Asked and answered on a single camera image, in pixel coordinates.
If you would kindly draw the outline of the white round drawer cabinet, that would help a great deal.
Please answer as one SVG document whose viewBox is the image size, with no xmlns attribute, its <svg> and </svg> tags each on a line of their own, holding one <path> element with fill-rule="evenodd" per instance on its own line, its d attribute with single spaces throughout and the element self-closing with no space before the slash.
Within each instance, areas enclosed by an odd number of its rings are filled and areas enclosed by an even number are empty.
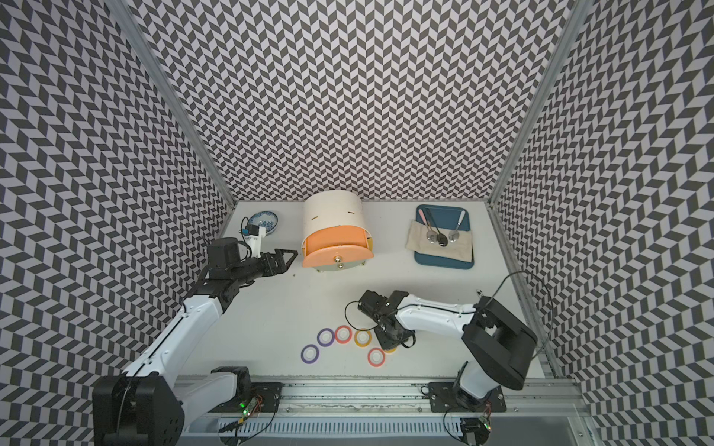
<svg viewBox="0 0 714 446">
<path fill-rule="evenodd" d="M 307 199 L 303 207 L 303 243 L 305 239 L 317 232 L 326 228 L 336 226 L 356 226 L 370 231 L 366 226 L 364 218 L 364 206 L 362 200 L 355 193 L 350 191 L 323 191 Z M 364 263 L 358 264 L 354 262 L 349 265 L 353 268 Z M 324 269 L 316 269 L 316 271 L 343 271 L 342 266 L 326 267 Z"/>
</svg>

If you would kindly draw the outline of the orange top drawer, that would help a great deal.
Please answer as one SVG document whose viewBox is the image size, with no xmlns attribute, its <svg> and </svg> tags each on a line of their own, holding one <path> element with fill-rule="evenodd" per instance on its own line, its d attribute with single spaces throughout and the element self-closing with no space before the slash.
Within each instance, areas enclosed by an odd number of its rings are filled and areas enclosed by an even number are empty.
<svg viewBox="0 0 714 446">
<path fill-rule="evenodd" d="M 373 240 L 367 230 L 356 226 L 336 226 L 318 230 L 303 243 L 303 268 L 324 269 L 342 266 L 374 257 Z"/>
</svg>

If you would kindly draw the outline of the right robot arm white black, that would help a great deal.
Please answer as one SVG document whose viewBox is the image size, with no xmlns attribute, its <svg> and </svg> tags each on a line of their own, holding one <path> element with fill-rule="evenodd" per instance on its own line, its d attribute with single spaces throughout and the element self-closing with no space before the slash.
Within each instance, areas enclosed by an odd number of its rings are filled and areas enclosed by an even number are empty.
<svg viewBox="0 0 714 446">
<path fill-rule="evenodd" d="M 418 332 L 457 338 L 472 359 L 465 362 L 453 384 L 429 384 L 434 412 L 462 409 L 477 412 L 500 388 L 522 390 L 535 355 L 537 336 L 494 297 L 481 295 L 475 304 L 448 304 L 405 291 L 383 297 L 366 291 L 357 308 L 371 319 L 383 349 L 414 342 Z"/>
</svg>

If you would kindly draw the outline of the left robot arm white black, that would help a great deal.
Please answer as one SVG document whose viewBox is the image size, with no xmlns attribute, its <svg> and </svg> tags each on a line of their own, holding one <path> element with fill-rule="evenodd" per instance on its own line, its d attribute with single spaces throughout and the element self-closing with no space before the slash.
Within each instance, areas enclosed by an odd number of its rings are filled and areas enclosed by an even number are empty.
<svg viewBox="0 0 714 446">
<path fill-rule="evenodd" d="M 119 375 L 99 378 L 92 392 L 97 445 L 174 445 L 184 427 L 233 401 L 247 413 L 260 401 L 244 366 L 213 370 L 177 390 L 180 370 L 240 291 L 256 280 L 289 271 L 299 253 L 276 248 L 262 253 L 234 237 L 206 249 L 208 263 L 193 293 L 165 330 Z"/>
</svg>

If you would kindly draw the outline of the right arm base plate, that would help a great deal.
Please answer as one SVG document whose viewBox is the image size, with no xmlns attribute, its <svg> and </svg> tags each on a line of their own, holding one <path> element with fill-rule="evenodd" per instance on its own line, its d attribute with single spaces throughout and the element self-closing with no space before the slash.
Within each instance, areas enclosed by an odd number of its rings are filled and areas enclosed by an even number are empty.
<svg viewBox="0 0 714 446">
<path fill-rule="evenodd" d="M 490 390 L 483 399 L 479 399 L 462 390 L 455 382 L 433 381 L 427 384 L 426 397 L 433 413 L 480 413 L 490 409 L 492 413 L 499 414 L 507 411 L 500 387 Z"/>
</svg>

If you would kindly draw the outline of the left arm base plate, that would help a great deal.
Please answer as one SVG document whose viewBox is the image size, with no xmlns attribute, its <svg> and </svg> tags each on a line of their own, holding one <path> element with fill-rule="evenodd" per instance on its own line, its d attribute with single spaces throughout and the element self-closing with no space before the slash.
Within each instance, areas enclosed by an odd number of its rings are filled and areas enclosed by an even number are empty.
<svg viewBox="0 0 714 446">
<path fill-rule="evenodd" d="M 252 403 L 260 412 L 274 414 L 280 408 L 284 384 L 281 382 L 258 382 L 252 385 L 247 397 L 234 397 L 211 410 L 212 414 L 239 414 L 245 412 Z"/>
</svg>

